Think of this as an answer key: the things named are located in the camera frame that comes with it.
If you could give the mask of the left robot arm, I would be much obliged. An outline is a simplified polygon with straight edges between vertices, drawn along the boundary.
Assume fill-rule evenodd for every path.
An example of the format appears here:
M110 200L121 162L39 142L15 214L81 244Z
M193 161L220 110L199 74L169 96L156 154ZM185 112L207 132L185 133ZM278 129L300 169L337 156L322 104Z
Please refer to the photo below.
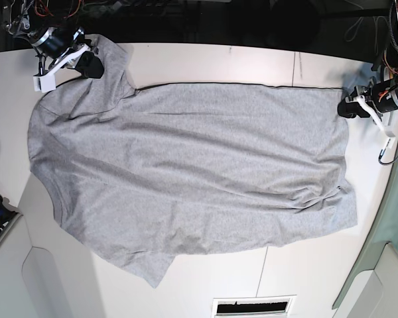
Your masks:
M338 104L339 116L346 119L370 118L387 137L393 138L391 129L381 117L398 111L398 1L392 1L387 9L362 9L349 13L352 17L383 17L387 22L387 42L373 63L372 70L387 71L389 79L371 79L367 86L357 85L352 93Z

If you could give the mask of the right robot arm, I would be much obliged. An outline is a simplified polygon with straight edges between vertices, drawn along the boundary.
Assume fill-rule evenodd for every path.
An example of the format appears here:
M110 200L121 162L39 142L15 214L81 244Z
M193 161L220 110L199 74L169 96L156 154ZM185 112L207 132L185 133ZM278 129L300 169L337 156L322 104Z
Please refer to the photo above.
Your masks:
M62 68L75 70L83 78L100 79L104 66L98 48L76 24L83 1L4 1L3 28L14 38L30 44L38 58L34 83L44 87Z

